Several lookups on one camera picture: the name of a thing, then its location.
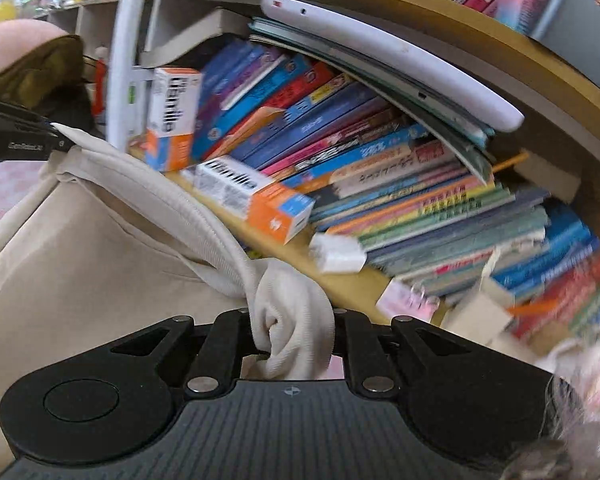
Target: orange and white box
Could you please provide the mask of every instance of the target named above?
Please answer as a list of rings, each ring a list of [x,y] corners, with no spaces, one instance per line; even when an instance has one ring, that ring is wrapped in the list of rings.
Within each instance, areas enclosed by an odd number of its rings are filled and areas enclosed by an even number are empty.
[[[156,68],[147,117],[146,163],[158,171],[189,165],[202,74],[192,68]]]
[[[283,244],[307,225],[314,207],[314,200],[227,155],[197,165],[193,184]]]

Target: gray ribbed panel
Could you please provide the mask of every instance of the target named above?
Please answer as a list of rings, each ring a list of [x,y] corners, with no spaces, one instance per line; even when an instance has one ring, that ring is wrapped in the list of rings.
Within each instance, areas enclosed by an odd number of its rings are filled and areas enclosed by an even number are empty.
[[[285,389],[296,386],[290,396]],[[196,400],[158,442],[103,466],[15,462],[1,480],[477,480],[441,458],[388,402],[354,396],[344,381],[239,381]]]

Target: gray panel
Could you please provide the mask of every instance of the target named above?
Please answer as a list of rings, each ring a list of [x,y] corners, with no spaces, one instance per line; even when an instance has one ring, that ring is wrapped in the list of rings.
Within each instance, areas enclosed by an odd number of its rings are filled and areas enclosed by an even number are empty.
[[[600,87],[600,7],[595,0],[549,0],[529,37]]]
[[[224,397],[184,408],[161,440],[103,466],[20,459],[2,480],[478,480],[442,458],[397,408],[353,395],[345,381],[239,381]]]

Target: metal screw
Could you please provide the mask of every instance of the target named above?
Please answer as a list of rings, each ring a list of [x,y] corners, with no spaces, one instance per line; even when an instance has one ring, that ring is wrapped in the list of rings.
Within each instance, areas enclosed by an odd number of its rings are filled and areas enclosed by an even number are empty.
[[[393,388],[394,382],[389,377],[373,376],[367,377],[362,381],[362,385],[365,390],[381,394],[383,392],[388,392]]]
[[[187,383],[187,388],[197,394],[206,394],[212,392],[218,387],[218,381],[213,377],[194,377]]]

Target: pink tablecloth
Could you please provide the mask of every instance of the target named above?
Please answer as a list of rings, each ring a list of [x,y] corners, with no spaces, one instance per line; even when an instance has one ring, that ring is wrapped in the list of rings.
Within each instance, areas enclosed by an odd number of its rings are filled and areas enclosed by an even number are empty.
[[[36,160],[0,162],[0,218],[35,186],[43,164]]]

